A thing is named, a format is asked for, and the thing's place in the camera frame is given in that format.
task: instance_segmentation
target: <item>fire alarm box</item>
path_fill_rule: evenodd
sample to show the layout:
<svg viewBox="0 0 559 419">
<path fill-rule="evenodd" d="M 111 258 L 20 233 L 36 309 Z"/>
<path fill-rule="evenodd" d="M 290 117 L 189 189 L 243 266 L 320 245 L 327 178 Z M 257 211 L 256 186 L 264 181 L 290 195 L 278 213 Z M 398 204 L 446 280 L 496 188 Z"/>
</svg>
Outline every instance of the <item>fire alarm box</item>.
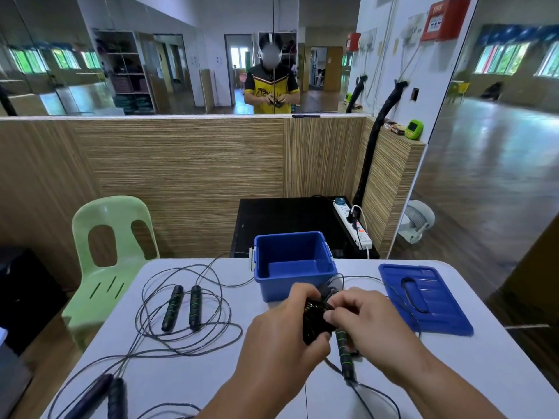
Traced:
<svg viewBox="0 0 559 419">
<path fill-rule="evenodd" d="M 352 32 L 348 35 L 348 41 L 346 44 L 347 51 L 358 51 L 359 50 L 359 38 L 361 34 L 359 32 Z"/>
<path fill-rule="evenodd" d="M 460 35 L 471 0 L 443 0 L 429 9 L 422 41 L 455 40 Z"/>
</svg>

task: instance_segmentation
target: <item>black foam handle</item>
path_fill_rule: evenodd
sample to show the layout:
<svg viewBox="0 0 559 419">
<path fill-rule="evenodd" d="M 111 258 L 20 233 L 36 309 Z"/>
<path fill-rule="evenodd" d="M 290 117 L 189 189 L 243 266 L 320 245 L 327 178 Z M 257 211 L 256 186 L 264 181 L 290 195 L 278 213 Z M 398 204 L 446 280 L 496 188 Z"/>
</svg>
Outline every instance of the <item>black foam handle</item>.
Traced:
<svg viewBox="0 0 559 419">
<path fill-rule="evenodd" d="M 348 340 L 348 335 L 344 330 L 336 331 L 336 340 L 338 341 L 338 351 L 340 354 L 340 363 L 342 366 L 342 376 L 346 380 L 348 385 L 353 384 L 355 379 L 355 367 L 353 366 L 353 358 L 348 352 L 346 343 Z"/>
<path fill-rule="evenodd" d="M 178 310 L 181 308 L 182 298 L 185 294 L 184 288 L 181 285 L 175 285 L 171 298 L 169 299 L 169 305 L 167 306 L 167 311 L 163 317 L 163 323 L 161 324 L 161 330 L 163 332 L 173 331 L 174 325 L 177 322 Z"/>
<path fill-rule="evenodd" d="M 188 323 L 190 329 L 194 332 L 199 331 L 200 322 L 202 321 L 202 288 L 194 285 L 190 291 L 190 314 L 188 315 Z"/>
<path fill-rule="evenodd" d="M 112 380 L 108 388 L 108 419 L 126 419 L 127 418 L 127 402 L 126 387 L 122 378 Z"/>
<path fill-rule="evenodd" d="M 111 374 L 104 374 L 97 379 L 87 393 L 75 404 L 64 419 L 81 419 L 86 417 L 91 410 L 96 409 L 97 406 L 103 401 L 107 395 L 109 386 L 111 385 L 113 376 Z"/>
</svg>

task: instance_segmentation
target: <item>white table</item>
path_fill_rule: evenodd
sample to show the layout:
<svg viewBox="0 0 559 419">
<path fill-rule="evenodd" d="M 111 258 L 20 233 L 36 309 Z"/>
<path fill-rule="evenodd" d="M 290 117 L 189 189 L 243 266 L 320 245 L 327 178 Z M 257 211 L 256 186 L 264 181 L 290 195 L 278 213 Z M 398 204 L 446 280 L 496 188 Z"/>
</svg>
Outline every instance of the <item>white table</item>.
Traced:
<svg viewBox="0 0 559 419">
<path fill-rule="evenodd" d="M 92 344 L 88 347 L 73 372 L 80 370 L 92 360 L 102 356 L 122 354 L 128 351 L 136 331 L 134 317 L 140 307 L 140 294 L 144 283 L 155 273 L 192 264 L 208 264 L 211 259 L 161 259 L 145 265 L 137 275 L 129 290 L 122 297 L 107 322 L 103 325 Z M 385 260 L 342 260 L 335 261 L 338 271 L 344 275 L 371 275 L 380 277 L 378 265 Z M 449 265 L 436 261 L 397 261 L 393 264 L 414 264 L 436 267 L 457 299 L 474 328 L 471 338 L 425 333 L 424 344 L 441 360 L 460 373 L 478 388 L 509 419 L 527 417 L 550 417 L 559 412 L 559 394 L 516 345 L 497 319 L 474 294 L 457 271 Z M 213 266 L 224 284 L 235 284 L 250 279 L 248 259 L 220 259 Z M 168 276 L 161 274 L 159 279 Z M 194 284 L 196 276 L 188 271 L 180 271 L 168 283 L 183 285 L 185 290 Z M 367 278 L 354 278 L 346 281 L 346 288 L 358 286 L 385 292 L 382 284 Z M 217 285 L 202 284 L 217 292 Z M 258 284 L 252 282 L 241 288 L 224 288 L 224 297 L 231 304 L 233 322 L 244 330 L 253 317 L 268 309 L 262 301 Z M 164 303 L 169 292 L 154 300 L 153 306 Z M 207 320 L 215 302 L 207 302 L 204 296 L 202 317 Z M 188 321 L 188 297 L 179 315 L 176 329 Z M 235 328 L 229 328 L 216 342 L 234 338 Z M 339 364 L 335 338 L 332 338 L 330 359 Z M 124 379 L 128 387 L 128 417 L 135 419 L 143 411 L 163 402 L 193 403 L 200 408 L 205 406 L 214 393 L 233 373 L 242 340 L 219 351 L 198 357 L 173 359 L 133 359 L 126 368 Z M 159 343 L 145 340 L 140 349 L 160 348 Z M 108 361 L 91 367 L 81 374 L 63 392 L 53 411 L 53 418 L 80 391 L 85 388 L 102 370 Z M 356 363 L 358 379 L 390 395 L 399 405 L 402 418 L 419 418 L 420 415 L 406 393 L 391 384 L 377 369 L 367 361 Z M 360 393 L 377 418 L 395 418 L 393 408 L 378 396 L 367 390 Z M 104 402 L 92 418 L 106 418 L 107 407 Z M 176 411 L 192 412 L 184 408 Z M 48 409 L 42 418 L 47 417 Z M 169 413 L 158 416 L 160 419 L 177 417 Z M 278 416 L 279 418 L 368 418 L 359 400 L 347 387 L 341 377 L 320 364 L 309 377 L 306 387 L 290 402 Z"/>
</svg>

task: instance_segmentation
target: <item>green plastic chair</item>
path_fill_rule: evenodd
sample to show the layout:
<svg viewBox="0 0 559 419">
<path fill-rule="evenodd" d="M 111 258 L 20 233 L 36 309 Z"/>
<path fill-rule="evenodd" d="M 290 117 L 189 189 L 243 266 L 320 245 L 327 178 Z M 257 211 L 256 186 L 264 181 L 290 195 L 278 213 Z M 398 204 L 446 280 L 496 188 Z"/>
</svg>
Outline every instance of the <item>green plastic chair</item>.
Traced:
<svg viewBox="0 0 559 419">
<path fill-rule="evenodd" d="M 82 351 L 87 347 L 87 333 L 107 320 L 136 274 L 149 261 L 132 233 L 131 225 L 136 220 L 144 221 L 148 226 L 158 259 L 151 217 L 142 200 L 130 196 L 99 198 L 82 206 L 74 215 L 72 232 L 82 281 L 62 312 L 62 318 Z M 93 262 L 88 236 L 97 225 L 108 225 L 115 233 L 116 265 L 98 267 Z"/>
</svg>

